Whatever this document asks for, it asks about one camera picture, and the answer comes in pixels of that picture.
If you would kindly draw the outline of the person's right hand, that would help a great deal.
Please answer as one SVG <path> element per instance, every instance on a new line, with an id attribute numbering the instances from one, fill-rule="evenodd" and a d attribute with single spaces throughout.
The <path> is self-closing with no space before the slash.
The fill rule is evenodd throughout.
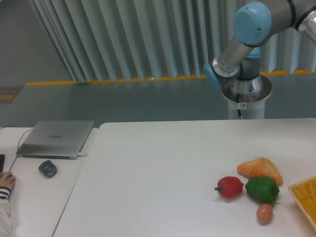
<path id="1" fill-rule="evenodd" d="M 3 189 L 12 190 L 16 183 L 16 177 L 12 172 L 1 172 L 0 173 L 0 187 Z"/>

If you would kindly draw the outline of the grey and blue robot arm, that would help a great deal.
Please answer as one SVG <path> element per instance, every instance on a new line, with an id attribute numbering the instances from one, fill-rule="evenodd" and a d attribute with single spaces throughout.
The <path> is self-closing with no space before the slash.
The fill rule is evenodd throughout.
<path id="1" fill-rule="evenodd" d="M 241 7 L 234 18 L 234 37 L 211 62 L 203 67 L 206 79 L 219 87 L 237 78 L 242 61 L 271 36 L 288 28 L 316 40 L 314 0 L 258 0 Z"/>

